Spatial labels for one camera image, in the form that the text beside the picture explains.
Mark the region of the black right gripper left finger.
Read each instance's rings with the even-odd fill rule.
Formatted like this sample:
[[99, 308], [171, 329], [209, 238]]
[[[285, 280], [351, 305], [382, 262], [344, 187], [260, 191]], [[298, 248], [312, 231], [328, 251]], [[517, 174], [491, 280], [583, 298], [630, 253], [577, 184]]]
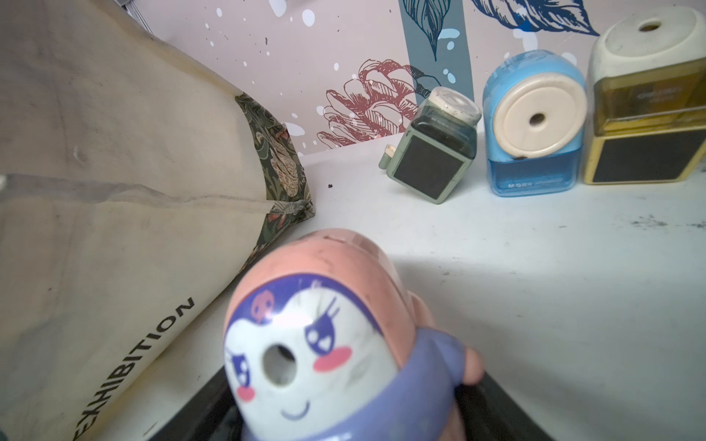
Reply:
[[240, 440], [242, 430], [243, 419], [221, 368], [150, 440]]

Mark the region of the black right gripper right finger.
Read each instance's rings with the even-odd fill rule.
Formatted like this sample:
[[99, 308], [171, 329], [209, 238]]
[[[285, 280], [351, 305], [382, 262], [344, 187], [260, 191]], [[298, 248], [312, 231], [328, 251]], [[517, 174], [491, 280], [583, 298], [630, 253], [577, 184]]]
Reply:
[[467, 440], [553, 441], [489, 374], [457, 387], [455, 397]]

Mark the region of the canvas tote bag green handles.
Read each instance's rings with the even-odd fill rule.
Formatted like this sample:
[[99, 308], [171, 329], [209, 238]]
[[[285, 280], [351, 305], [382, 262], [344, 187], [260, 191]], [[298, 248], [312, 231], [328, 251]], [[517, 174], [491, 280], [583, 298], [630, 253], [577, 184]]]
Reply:
[[313, 215], [286, 127], [116, 2], [3, 2], [1, 437], [93, 437]]

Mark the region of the yellow sharpener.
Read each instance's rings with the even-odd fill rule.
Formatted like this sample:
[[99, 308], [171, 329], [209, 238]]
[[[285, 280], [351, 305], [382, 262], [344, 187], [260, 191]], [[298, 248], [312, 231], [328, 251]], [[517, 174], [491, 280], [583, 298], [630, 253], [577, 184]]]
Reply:
[[595, 42], [582, 173], [590, 185], [678, 182], [705, 154], [705, 18], [633, 14]]

